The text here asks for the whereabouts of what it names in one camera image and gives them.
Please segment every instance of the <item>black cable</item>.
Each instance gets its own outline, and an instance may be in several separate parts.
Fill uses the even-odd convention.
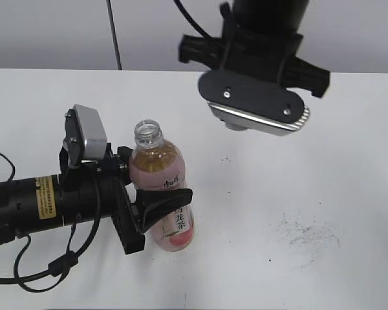
[[[70,244],[70,240],[72,239],[73,234],[74,234],[74,230],[72,229],[72,232],[71,232],[70,238],[69,238],[69,244]],[[32,238],[28,234],[22,234],[21,237],[27,237],[27,243],[22,248],[22,250],[20,251],[20,253],[16,257],[16,260],[14,261],[13,275],[14,275],[14,279],[16,280],[16,283],[22,289],[24,289],[25,291],[28,291],[30,293],[43,293],[43,292],[47,292],[47,291],[55,288],[57,285],[60,284],[60,282],[62,282],[64,279],[66,279],[66,277],[67,277],[67,275],[69,274],[69,271],[70,271],[70,266],[69,266],[69,263],[67,262],[67,259],[66,259],[65,266],[63,268],[63,272],[62,272],[59,280],[55,284],[53,284],[53,285],[51,285],[49,287],[46,287],[45,289],[33,289],[33,288],[27,286],[24,283],[24,281],[22,281],[22,279],[19,276],[19,263],[20,263],[20,259],[21,259],[22,255],[26,252],[27,248],[29,247],[30,243],[32,242]]]
[[[112,40],[114,43],[116,65],[118,66],[118,70],[122,70],[121,54],[119,53],[118,40],[116,39],[114,14],[112,13],[111,0],[106,0],[106,6],[108,7],[109,24],[111,26]]]
[[[13,165],[13,163],[10,161],[10,159],[8,159],[3,153],[0,153],[0,156],[2,158],[4,158],[10,164],[10,166],[12,168],[12,173],[10,174],[10,176],[8,177],[8,179],[6,181],[6,184],[8,185],[13,180],[14,175],[16,174],[16,167]]]
[[[216,45],[221,45],[213,37],[211,37],[197,22],[191,17],[191,15],[184,8],[180,0],[174,0],[175,5],[180,10],[181,14],[185,17],[187,22],[203,37],[215,43]]]
[[[12,173],[6,182],[7,184],[9,184],[13,180],[14,174],[16,173],[16,168],[14,167],[13,163],[4,154],[0,153],[0,156],[3,157],[12,166]],[[61,258],[64,258],[65,264],[63,266],[63,272],[61,273],[59,280],[54,285],[52,285],[46,289],[32,289],[31,287],[26,285],[27,282],[32,282],[32,281],[42,279],[48,275],[51,275],[52,273],[50,272],[50,269],[48,269],[46,271],[32,274],[30,276],[24,276],[24,277],[19,276],[18,269],[19,269],[20,259],[21,259],[22,255],[25,253],[25,251],[28,249],[28,247],[30,246],[30,243],[32,242],[32,239],[28,234],[21,234],[20,238],[27,237],[28,240],[27,240],[27,243],[24,246],[24,248],[22,248],[22,250],[20,251],[20,253],[16,257],[16,260],[14,262],[14,266],[13,266],[14,278],[0,278],[0,284],[3,284],[3,285],[18,284],[20,287],[22,287],[26,291],[29,291],[32,293],[41,293],[41,292],[45,292],[45,291],[49,291],[49,290],[53,289],[54,287],[56,287],[60,282],[62,282],[66,278],[66,276],[68,275],[68,273],[70,271],[70,267],[71,267],[71,264],[68,261],[68,259],[69,259],[68,254],[73,253],[75,255],[76,263],[77,263],[77,258],[79,256],[81,256],[87,250],[87,248],[90,246],[90,244],[94,240],[94,237],[95,237],[96,232],[99,228],[99,223],[100,223],[100,219],[101,219],[102,206],[101,206],[101,196],[100,196],[100,189],[99,189],[98,180],[97,180],[96,176],[94,175],[94,173],[92,173],[92,170],[89,170],[89,172],[91,174],[91,178],[93,180],[93,183],[95,186],[95,192],[96,192],[96,210],[95,210],[94,221],[93,221],[92,228],[91,228],[91,231],[89,232],[87,239],[85,240],[83,245],[79,248],[79,250],[76,253],[74,253],[70,250],[70,243],[71,243],[73,235],[76,231],[76,224],[79,221],[78,216],[76,217],[76,221],[72,225],[72,230],[71,230],[71,233],[69,236],[69,241],[67,244],[66,253],[65,253],[64,257],[63,256],[61,257]]]
[[[20,280],[26,283],[26,282],[43,279],[48,275],[50,275],[49,270],[46,270],[46,271],[42,271],[41,273],[32,274],[31,276],[22,276],[20,277]],[[17,282],[15,278],[0,278],[0,284],[10,285],[10,284],[17,284]]]
[[[92,228],[91,228],[91,231],[88,235],[88,238],[85,240],[83,245],[79,248],[79,250],[76,251],[76,254],[78,255],[78,257],[81,256],[83,254],[83,252],[86,251],[88,246],[90,246],[90,244],[92,243],[93,239],[95,238],[96,231],[98,230],[99,222],[101,220],[101,208],[102,207],[101,207],[101,194],[100,194],[100,190],[99,190],[98,180],[96,179],[96,176],[94,175],[94,173],[92,173],[91,171],[90,171],[90,173],[92,176],[92,180],[93,180],[93,183],[95,186],[95,192],[96,192],[95,218],[93,220]]]

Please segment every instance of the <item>white background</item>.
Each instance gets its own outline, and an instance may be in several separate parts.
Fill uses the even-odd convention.
[[[102,220],[59,287],[0,287],[0,309],[388,309],[388,74],[333,74],[322,100],[299,92],[311,119],[282,138],[226,129],[198,95],[199,75],[0,70],[0,151],[16,178],[58,171],[75,103],[99,110],[114,147],[133,145],[134,125],[153,118],[186,159],[196,223],[181,252],[148,238],[125,256]],[[9,170],[0,159],[0,181]],[[33,234],[21,273],[46,268],[69,233]],[[0,247],[0,276],[24,243]]]

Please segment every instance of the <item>black tube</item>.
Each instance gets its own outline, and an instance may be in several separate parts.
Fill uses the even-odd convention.
[[[243,28],[260,34],[297,32],[309,0],[234,0],[233,13]]]
[[[0,244],[14,240],[18,231],[30,234],[77,222],[93,220],[100,195],[101,217],[116,207],[114,180],[109,172],[84,178],[76,191],[64,191],[57,175],[0,183]]]

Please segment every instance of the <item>plastic bottle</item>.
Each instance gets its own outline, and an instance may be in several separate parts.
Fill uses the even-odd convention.
[[[153,120],[135,127],[136,149],[129,162],[132,182],[137,189],[171,191],[185,188],[186,167],[179,149],[164,139],[160,125]],[[156,223],[151,232],[164,250],[178,251],[193,239],[191,207],[184,206]]]

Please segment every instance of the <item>bottle neck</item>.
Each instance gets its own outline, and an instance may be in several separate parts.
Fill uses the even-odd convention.
[[[140,121],[135,126],[135,143],[141,149],[152,149],[164,144],[160,125],[152,119]]]

